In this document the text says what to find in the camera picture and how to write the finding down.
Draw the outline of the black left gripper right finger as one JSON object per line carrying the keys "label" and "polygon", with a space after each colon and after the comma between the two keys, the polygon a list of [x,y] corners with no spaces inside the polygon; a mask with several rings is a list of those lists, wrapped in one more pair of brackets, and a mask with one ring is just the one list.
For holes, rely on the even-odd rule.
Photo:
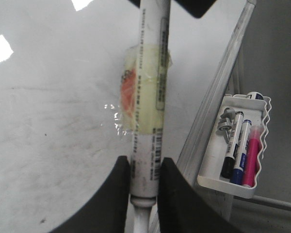
{"label": "black left gripper right finger", "polygon": [[161,165],[158,215],[161,233],[239,233],[193,190],[172,158]]}

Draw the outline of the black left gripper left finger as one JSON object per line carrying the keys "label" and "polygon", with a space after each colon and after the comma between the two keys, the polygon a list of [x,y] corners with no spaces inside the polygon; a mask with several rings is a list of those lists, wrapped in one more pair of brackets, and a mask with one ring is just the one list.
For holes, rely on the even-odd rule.
{"label": "black left gripper left finger", "polygon": [[123,233],[129,199],[130,167],[119,156],[98,191],[52,233]]}

